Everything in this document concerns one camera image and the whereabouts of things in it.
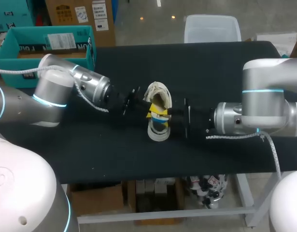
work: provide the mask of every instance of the black tablecloth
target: black tablecloth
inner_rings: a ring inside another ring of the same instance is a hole
[[[96,68],[125,93],[160,81],[174,106],[183,107],[188,97],[194,105],[216,107],[241,101],[246,62],[278,57],[268,42],[125,46],[99,48]],[[293,93],[285,96],[297,101]],[[117,121],[75,95],[56,128],[6,124],[0,132],[44,157],[61,183],[275,171],[270,146],[258,137],[189,143],[173,129],[167,141],[153,142],[145,118]],[[297,138],[273,140],[281,170],[297,170]]]

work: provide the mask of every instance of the clear plastic bin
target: clear plastic bin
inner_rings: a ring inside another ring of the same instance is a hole
[[[241,41],[241,37],[235,17],[195,14],[186,19],[184,43],[237,41]]]

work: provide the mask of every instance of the white table frame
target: white table frame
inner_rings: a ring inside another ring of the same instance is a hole
[[[289,173],[282,173],[282,178]],[[128,213],[128,214],[113,214],[113,215],[95,215],[78,217],[79,224],[86,223],[101,223],[114,221],[132,221],[143,219],[157,218],[187,218],[187,217],[202,217],[202,216],[221,216],[221,215],[237,215],[244,214],[247,227],[255,227],[262,220],[264,215],[269,210],[270,199],[279,182],[276,173],[273,173],[267,184],[262,190],[257,199],[253,199],[246,174],[236,174],[236,182],[242,202],[242,207],[236,208],[221,208],[221,209],[194,209],[194,210],[176,210],[163,212],[149,213]],[[62,185],[64,190],[67,190],[67,185]]]

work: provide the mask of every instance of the white sneaker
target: white sneaker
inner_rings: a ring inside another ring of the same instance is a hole
[[[161,82],[153,82],[147,88],[144,94],[144,101],[152,102],[160,111],[172,107],[172,98],[168,88]],[[164,125],[169,118],[165,118],[152,112],[152,117],[149,118],[147,133],[148,136],[157,142],[166,140],[170,136],[170,128]]]

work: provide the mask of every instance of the concrete floor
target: concrete floor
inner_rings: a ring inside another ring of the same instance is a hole
[[[185,19],[193,14],[231,15],[237,18],[241,38],[256,32],[297,32],[297,0],[127,0],[119,1],[115,24],[117,45],[175,44],[184,42]],[[247,175],[254,197],[266,184],[269,174]],[[229,185],[221,207],[239,206],[238,193]],[[175,226],[135,226],[133,222],[81,225],[81,232],[269,232],[268,216],[256,228],[246,228],[242,216],[187,218]]]
[[[242,40],[260,32],[297,32],[297,0],[127,0],[119,1],[117,45],[184,42],[185,18],[194,14],[237,18]]]

